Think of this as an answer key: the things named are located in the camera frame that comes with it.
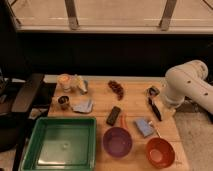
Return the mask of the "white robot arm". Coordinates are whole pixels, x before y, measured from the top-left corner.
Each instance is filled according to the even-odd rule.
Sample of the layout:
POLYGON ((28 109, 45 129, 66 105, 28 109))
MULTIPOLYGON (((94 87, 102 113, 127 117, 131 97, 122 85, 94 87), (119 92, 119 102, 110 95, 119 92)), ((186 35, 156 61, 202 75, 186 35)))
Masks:
POLYGON ((148 97, 148 104, 161 120, 172 116, 188 97, 213 115, 213 85, 205 81, 207 65, 192 60, 174 66, 165 74, 165 84, 157 97, 148 97))

